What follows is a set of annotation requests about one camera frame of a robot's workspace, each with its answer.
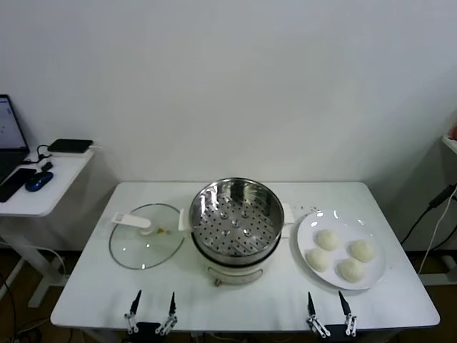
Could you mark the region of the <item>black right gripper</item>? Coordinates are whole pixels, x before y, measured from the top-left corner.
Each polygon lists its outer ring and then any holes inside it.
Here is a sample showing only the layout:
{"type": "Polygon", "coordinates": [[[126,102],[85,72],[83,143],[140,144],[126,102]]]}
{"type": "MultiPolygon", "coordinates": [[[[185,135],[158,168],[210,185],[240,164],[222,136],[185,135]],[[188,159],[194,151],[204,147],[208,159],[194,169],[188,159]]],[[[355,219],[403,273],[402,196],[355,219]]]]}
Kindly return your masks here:
{"type": "Polygon", "coordinates": [[[319,337],[327,338],[348,338],[356,336],[357,316],[351,311],[349,303],[345,297],[338,292],[341,307],[345,315],[345,324],[332,324],[324,326],[318,319],[311,293],[308,293],[308,319],[307,323],[311,331],[319,337]]]}

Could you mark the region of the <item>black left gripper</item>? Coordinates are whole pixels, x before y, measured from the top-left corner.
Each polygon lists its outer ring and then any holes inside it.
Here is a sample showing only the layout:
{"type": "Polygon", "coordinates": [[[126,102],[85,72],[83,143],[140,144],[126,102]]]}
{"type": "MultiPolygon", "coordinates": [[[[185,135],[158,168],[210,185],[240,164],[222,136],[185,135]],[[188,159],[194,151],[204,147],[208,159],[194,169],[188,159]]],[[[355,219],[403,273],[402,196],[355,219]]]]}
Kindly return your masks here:
{"type": "Polygon", "coordinates": [[[127,323],[127,334],[137,333],[168,335],[178,322],[178,317],[176,315],[175,292],[173,292],[171,297],[168,316],[162,324],[157,322],[139,322],[137,324],[136,312],[139,306],[140,298],[141,290],[138,291],[136,298],[131,303],[129,312],[124,315],[124,319],[127,323]]]}

